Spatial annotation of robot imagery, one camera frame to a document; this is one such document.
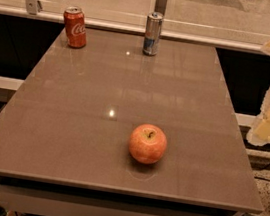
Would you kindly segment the red apple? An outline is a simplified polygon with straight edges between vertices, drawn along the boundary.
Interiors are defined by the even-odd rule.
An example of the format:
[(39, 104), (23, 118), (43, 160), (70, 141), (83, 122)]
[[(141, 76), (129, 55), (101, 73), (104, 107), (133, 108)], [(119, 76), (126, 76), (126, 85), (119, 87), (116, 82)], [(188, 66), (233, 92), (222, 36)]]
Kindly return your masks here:
[(163, 130), (151, 124), (139, 125), (131, 132), (129, 154), (141, 164), (155, 164), (167, 148), (167, 137)]

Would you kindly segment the silver blue energy drink can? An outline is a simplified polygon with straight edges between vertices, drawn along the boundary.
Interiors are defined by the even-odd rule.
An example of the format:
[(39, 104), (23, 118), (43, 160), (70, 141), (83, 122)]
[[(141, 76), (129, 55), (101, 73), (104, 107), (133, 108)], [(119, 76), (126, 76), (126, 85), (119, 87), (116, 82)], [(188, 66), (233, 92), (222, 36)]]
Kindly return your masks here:
[(158, 52), (164, 16), (159, 12), (149, 13), (147, 17), (143, 54), (154, 56)]

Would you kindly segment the red coke can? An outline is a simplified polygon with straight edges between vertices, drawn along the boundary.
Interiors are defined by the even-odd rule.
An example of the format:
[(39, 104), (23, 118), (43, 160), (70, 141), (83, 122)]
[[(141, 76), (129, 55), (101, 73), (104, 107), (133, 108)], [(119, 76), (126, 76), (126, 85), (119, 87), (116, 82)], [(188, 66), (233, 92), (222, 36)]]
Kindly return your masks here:
[(87, 38), (83, 10), (78, 6), (69, 6), (64, 11), (63, 19), (68, 45), (75, 49), (86, 46)]

